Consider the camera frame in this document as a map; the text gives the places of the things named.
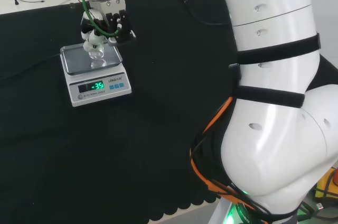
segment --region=green led light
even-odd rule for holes
[[[227,218],[224,220],[223,224],[234,224],[234,220],[231,214],[227,216]]]
[[[228,213],[228,216],[224,219],[223,224],[234,224],[234,219],[233,219],[233,210],[234,210],[235,206],[234,204],[231,206],[231,209]]]

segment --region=mounting hole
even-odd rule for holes
[[[331,127],[331,124],[327,119],[324,119],[324,124],[329,128]]]
[[[249,126],[251,129],[254,129],[254,130],[262,130],[262,126],[259,124],[249,124]]]
[[[269,67],[271,67],[271,63],[270,62],[259,63],[258,66],[261,67],[261,68],[269,68]]]

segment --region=black fabric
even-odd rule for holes
[[[239,64],[265,63],[305,55],[321,48],[319,34],[296,42],[237,52]]]
[[[242,100],[264,102],[293,108],[301,108],[305,95],[275,89],[255,88],[238,86],[234,93],[235,97]]]
[[[182,0],[126,3],[137,35],[120,48],[130,96],[72,108],[58,59],[0,85],[1,224],[139,224],[215,200],[189,149],[231,95],[232,29],[194,22]],[[228,15],[224,0],[195,10]],[[0,78],[82,43],[82,13],[76,4],[0,15]],[[312,87],[328,83],[338,73],[321,58]]]

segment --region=orange cable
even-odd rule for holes
[[[219,118],[220,116],[224,113],[224,111],[229,107],[231,104],[233,98],[229,97],[229,99],[226,101],[226,103],[223,105],[223,107],[220,109],[220,111],[216,114],[216,116],[210,121],[208,126],[205,128],[203,133],[205,133]]]

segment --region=green cable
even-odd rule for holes
[[[118,30],[115,31],[114,34],[110,34],[110,33],[106,32],[106,31],[103,31],[103,30],[102,30],[102,29],[94,22],[93,18],[91,17],[91,15],[90,15],[90,13],[89,13],[89,11],[88,11],[87,5],[86,5],[86,0],[82,0],[82,4],[83,4],[83,9],[84,9],[84,11],[86,12],[86,14],[87,14],[87,16],[88,16],[88,18],[89,18],[91,24],[92,24],[92,25],[93,25],[93,26],[94,26],[94,27],[95,27],[102,35],[107,36],[107,37],[110,37],[110,38],[114,38],[114,37],[117,36]]]

